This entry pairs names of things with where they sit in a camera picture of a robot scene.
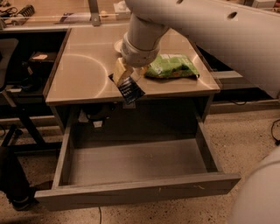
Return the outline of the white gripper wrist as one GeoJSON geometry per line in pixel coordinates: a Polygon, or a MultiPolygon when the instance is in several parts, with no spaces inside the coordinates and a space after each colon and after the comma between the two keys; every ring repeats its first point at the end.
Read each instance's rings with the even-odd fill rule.
{"type": "Polygon", "coordinates": [[[152,50],[140,50],[136,48],[129,42],[128,34],[125,33],[121,45],[122,58],[118,58],[115,62],[113,82],[117,86],[120,86],[128,77],[138,82],[144,77],[148,70],[147,65],[155,60],[158,52],[158,45],[152,50]]]}

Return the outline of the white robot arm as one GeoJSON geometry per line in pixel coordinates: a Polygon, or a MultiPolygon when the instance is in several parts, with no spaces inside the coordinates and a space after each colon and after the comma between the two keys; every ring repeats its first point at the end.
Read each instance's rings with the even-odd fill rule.
{"type": "MultiPolygon", "coordinates": [[[[280,16],[223,0],[125,0],[131,12],[114,82],[150,64],[173,29],[273,98],[280,95],[280,16]]],[[[227,224],[280,224],[280,147],[247,177],[227,224]]]]}

